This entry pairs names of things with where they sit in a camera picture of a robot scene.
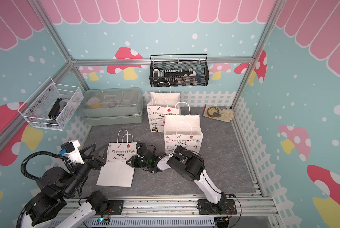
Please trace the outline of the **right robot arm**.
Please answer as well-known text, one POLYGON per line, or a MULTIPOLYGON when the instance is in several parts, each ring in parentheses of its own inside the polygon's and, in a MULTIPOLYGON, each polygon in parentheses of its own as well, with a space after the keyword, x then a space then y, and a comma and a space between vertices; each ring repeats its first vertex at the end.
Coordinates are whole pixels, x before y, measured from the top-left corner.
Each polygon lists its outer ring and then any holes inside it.
POLYGON ((170 154, 156 156, 155 150, 150 151, 143 143, 138 143, 136 149, 137 155, 126 161, 131 168, 142 168, 152 174, 173 169, 201 189, 206 199, 197 203, 200 214, 237 213, 234 201, 228 200, 227 195, 209 178, 204 159, 197 152, 177 146, 170 154))

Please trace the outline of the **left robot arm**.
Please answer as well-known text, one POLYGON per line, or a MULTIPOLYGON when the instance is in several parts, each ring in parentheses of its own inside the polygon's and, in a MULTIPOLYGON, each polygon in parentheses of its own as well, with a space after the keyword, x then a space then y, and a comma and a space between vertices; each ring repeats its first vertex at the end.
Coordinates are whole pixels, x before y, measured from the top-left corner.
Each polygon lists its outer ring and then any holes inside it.
POLYGON ((81 148, 78 140, 71 140, 61 145, 57 153, 39 151, 28 155, 21 163, 23 176, 36 182, 40 192, 33 197, 20 212, 16 227, 23 227, 23 221, 30 221, 30 227, 54 219, 66 206, 66 199, 82 195, 82 188, 92 170, 100 170, 107 161, 108 147, 91 144, 81 148), (37 156, 47 155, 63 161, 65 168, 53 167, 42 177, 27 171, 28 162, 37 156))

